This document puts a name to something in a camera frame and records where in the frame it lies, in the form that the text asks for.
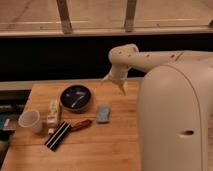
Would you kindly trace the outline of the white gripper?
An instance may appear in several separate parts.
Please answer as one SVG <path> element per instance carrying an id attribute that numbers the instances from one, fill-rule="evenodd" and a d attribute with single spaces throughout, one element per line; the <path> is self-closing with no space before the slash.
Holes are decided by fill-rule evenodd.
<path id="1" fill-rule="evenodd" d="M 107 74 L 106 76 L 104 76 L 104 78 L 101 80 L 101 82 L 106 82 L 106 81 L 109 81 L 109 79 L 117 84 L 117 85 L 120 85 L 119 88 L 120 90 L 122 91 L 122 93 L 124 95 L 126 95 L 127 93 L 127 87 L 128 87 L 128 84 L 127 82 L 125 82 L 126 78 L 127 78 L 127 75 L 128 75 L 128 69 L 125 68 L 125 67 L 119 67 L 119 66 L 112 66 L 110 71 L 109 71 L 109 74 Z"/>

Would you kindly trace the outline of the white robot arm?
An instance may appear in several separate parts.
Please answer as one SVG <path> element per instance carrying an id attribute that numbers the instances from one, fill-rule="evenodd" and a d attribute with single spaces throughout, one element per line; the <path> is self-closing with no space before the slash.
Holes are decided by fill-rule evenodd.
<path id="1" fill-rule="evenodd" d="M 142 171 L 208 171 L 213 115 L 213 52 L 141 52 L 112 48 L 105 78 L 127 91 L 132 68 L 143 71 L 137 98 Z"/>

